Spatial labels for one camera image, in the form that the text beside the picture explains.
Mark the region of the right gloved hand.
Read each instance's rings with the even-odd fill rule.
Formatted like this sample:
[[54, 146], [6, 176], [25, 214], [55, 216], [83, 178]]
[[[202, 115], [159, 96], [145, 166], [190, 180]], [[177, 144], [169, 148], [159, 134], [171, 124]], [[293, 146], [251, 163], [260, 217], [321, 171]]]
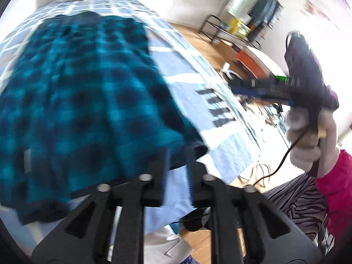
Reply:
[[333, 112], [323, 109], [318, 116], [318, 130], [325, 136], [308, 128], [308, 110], [305, 108], [291, 108], [286, 117], [286, 138], [296, 145], [290, 152], [291, 163], [309, 172], [313, 163], [317, 162], [317, 178], [327, 175], [337, 164], [340, 150], [337, 148], [337, 126]]

